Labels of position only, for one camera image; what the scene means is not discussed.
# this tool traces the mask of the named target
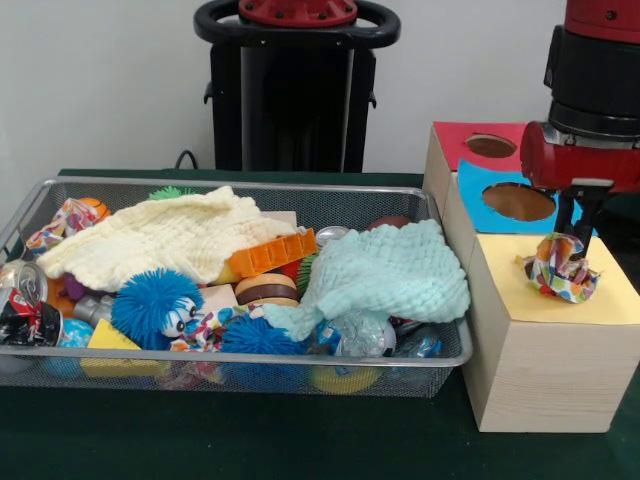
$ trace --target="blue spiky ball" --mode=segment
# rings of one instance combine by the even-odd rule
[[[185,297],[198,310],[204,305],[198,286],[181,273],[159,268],[134,275],[113,302],[111,323],[145,350],[167,350],[173,339],[162,331],[169,313],[184,306]]]
[[[263,318],[243,318],[231,323],[222,337],[222,353],[257,353],[266,355],[301,355],[306,347],[294,342],[283,328],[273,328]],[[256,392],[295,392],[304,385],[307,368],[302,365],[258,363],[221,363],[227,385]]]

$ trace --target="metal basket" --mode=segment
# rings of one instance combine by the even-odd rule
[[[231,185],[261,210],[294,210],[300,225],[316,230],[363,230],[384,215],[422,220],[435,213],[431,198],[412,188],[58,177],[36,186],[0,233],[0,261],[30,259],[22,245],[69,197],[99,198],[116,211],[167,185],[194,193]],[[472,352],[466,319],[434,328],[443,349],[430,359],[0,346],[0,385],[433,397]]]

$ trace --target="light blue knitted blanket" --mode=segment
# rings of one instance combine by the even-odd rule
[[[306,294],[297,308],[264,305],[265,317],[304,340],[322,319],[366,318],[383,325],[390,316],[450,322],[469,307],[460,262],[433,220],[401,229],[383,225],[352,230],[329,242],[313,262]]]

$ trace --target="cream washcloth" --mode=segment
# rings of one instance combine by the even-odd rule
[[[238,197],[225,186],[119,210],[67,238],[37,263],[48,277],[72,273],[84,286],[108,292],[159,267],[209,283],[235,251],[294,233],[290,224],[262,217],[252,198]]]

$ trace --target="red square panel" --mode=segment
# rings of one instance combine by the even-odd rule
[[[434,122],[452,171],[460,159],[500,172],[520,171],[520,142],[525,123]]]

